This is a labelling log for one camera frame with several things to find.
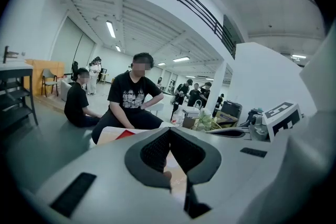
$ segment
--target bottle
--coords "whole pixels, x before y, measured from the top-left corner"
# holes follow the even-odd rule
[[[182,105],[178,106],[179,108],[174,112],[172,117],[172,124],[175,126],[182,126],[184,120],[184,113],[182,111]]]

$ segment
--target hand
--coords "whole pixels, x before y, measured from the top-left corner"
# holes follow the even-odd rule
[[[130,125],[128,125],[128,126],[125,126],[125,128],[126,128],[126,129],[135,129],[135,127],[134,127],[132,124],[130,124]]]

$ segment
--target wooden panel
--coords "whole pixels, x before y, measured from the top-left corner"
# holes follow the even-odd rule
[[[51,73],[55,74],[58,77],[64,75],[64,63],[56,61],[44,61],[44,60],[34,60],[27,59],[26,63],[33,66],[33,95],[41,94],[42,87],[42,77],[43,70],[49,69]],[[29,78],[25,77],[24,79],[25,88],[29,88]],[[47,94],[51,94],[51,86],[47,86]]]

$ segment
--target red object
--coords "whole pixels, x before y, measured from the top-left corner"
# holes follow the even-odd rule
[[[127,137],[127,136],[131,136],[131,135],[133,135],[133,134],[134,134],[134,133],[132,133],[132,132],[130,132],[130,131],[128,131],[128,130],[125,130],[125,131],[122,132],[121,135],[119,135],[119,136],[116,138],[116,140],[121,139],[121,138],[124,138],[124,137]]]

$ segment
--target white ceiling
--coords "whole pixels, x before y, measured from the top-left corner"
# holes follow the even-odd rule
[[[185,76],[214,78],[219,59],[213,47],[179,19],[144,0],[63,0],[69,9],[82,16],[101,39],[104,47],[134,56],[149,52],[155,64],[166,63],[171,72]],[[108,31],[111,21],[116,39]],[[175,63],[176,58],[188,56],[189,61]],[[232,77],[230,67],[224,78]]]
[[[322,16],[308,0],[222,1],[238,15],[250,41],[275,51],[307,55],[309,60],[324,39]]]

